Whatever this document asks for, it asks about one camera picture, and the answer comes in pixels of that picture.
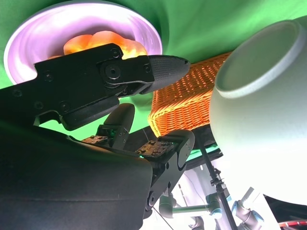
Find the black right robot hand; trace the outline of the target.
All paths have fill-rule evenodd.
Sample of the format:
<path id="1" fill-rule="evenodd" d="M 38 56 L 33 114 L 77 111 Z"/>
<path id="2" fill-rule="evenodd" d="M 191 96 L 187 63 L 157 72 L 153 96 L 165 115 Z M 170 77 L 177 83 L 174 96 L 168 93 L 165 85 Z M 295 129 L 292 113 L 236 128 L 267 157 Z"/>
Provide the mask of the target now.
<path id="1" fill-rule="evenodd" d="M 108 44 L 38 62 L 33 80 L 2 89 L 1 229 L 140 229 L 184 173 L 195 137 L 176 130 L 127 151 L 135 107 L 119 99 L 189 68 L 176 56 L 123 59 Z"/>

